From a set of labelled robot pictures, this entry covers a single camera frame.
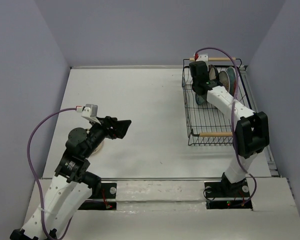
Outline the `yellow black patterned plate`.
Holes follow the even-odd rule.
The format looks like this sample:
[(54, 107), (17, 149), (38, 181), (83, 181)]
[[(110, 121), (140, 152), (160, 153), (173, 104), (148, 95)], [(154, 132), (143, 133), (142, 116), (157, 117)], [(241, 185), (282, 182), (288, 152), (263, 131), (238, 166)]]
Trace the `yellow black patterned plate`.
[(203, 105), (203, 103), (205, 102), (205, 99), (201, 96), (198, 95), (197, 93), (195, 94), (195, 102), (198, 106)]

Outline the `dark red rimmed beige plate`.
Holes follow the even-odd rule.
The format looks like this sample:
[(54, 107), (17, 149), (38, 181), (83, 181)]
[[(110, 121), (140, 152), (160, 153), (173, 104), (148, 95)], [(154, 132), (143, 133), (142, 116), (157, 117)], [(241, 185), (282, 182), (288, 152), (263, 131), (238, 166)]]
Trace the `dark red rimmed beige plate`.
[(208, 66), (208, 70), (209, 70), (208, 75), (209, 75), (210, 80), (219, 80), (220, 79), (219, 71), (214, 65), (210, 64)]

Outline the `white plate orange sunburst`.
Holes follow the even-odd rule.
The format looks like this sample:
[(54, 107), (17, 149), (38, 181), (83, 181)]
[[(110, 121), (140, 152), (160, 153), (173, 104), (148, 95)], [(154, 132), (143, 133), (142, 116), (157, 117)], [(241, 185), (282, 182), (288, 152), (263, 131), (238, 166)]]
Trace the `white plate orange sunburst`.
[(219, 73), (219, 81), (225, 87), (225, 89), (230, 91), (230, 79), (226, 71), (222, 70)]

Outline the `cream translucent plate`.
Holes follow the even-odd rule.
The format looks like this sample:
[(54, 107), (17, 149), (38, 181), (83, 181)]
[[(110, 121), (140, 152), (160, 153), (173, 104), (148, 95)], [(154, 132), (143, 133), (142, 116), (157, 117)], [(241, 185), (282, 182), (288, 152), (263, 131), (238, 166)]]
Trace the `cream translucent plate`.
[(102, 128), (98, 127), (96, 129), (86, 128), (87, 132), (87, 138), (86, 138), (86, 144), (87, 144), (87, 153), (86, 156), (89, 157), (91, 155), (95, 155), (98, 153), (103, 145), (104, 145), (104, 139), (106, 138), (105, 133)]

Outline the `red teal floral plate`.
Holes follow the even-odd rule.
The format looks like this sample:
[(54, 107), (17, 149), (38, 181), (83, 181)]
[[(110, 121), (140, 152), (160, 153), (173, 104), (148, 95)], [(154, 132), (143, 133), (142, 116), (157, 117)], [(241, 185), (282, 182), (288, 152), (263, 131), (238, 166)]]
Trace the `red teal floral plate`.
[(229, 93), (234, 96), (237, 87), (237, 76), (234, 67), (230, 66), (226, 70), (229, 79)]

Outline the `blue white floral small plate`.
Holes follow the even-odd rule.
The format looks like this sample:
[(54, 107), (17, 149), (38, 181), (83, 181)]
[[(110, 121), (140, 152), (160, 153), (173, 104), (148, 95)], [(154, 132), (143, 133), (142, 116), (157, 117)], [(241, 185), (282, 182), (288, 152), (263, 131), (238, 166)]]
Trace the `blue white floral small plate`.
[(207, 101), (207, 99), (205, 99), (203, 96), (198, 96), (196, 98), (196, 103), (199, 105), (199, 106), (202, 106), (204, 104), (208, 104), (209, 102)]

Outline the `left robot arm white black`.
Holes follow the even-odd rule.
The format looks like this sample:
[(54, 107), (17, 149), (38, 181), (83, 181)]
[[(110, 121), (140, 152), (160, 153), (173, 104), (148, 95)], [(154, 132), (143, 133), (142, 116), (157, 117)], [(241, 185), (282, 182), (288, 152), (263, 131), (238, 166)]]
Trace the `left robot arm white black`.
[(77, 127), (68, 134), (65, 151), (46, 193), (30, 219), (10, 235), (12, 240), (61, 240), (75, 212), (100, 194), (101, 178), (89, 172), (88, 158), (104, 139), (123, 139), (131, 120), (115, 117), (90, 118), (90, 129)]

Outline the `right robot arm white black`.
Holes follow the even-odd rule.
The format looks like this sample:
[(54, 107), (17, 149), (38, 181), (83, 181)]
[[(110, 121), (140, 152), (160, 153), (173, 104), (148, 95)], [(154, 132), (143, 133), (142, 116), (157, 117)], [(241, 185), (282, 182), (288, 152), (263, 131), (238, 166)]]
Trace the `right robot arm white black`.
[(268, 116), (255, 112), (238, 99), (239, 71), (230, 66), (218, 71), (206, 61), (196, 60), (188, 65), (195, 102), (208, 103), (219, 110), (230, 122), (234, 158), (219, 182), (207, 186), (207, 197), (235, 198), (246, 188), (246, 176), (253, 160), (270, 143)]

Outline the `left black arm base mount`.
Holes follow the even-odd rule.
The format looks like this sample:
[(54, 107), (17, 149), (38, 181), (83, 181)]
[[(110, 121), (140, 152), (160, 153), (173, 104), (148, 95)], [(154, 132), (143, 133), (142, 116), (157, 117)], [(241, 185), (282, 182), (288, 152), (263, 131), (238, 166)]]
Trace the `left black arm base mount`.
[(100, 190), (93, 191), (80, 207), (82, 211), (114, 211), (117, 209), (117, 183), (102, 182)]

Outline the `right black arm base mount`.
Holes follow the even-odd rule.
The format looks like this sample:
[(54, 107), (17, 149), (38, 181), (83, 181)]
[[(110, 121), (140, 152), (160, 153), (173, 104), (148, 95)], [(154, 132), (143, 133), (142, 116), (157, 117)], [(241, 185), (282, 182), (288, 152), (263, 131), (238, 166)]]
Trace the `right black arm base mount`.
[(208, 210), (253, 209), (246, 180), (231, 190), (222, 189), (220, 181), (205, 182), (203, 196)]

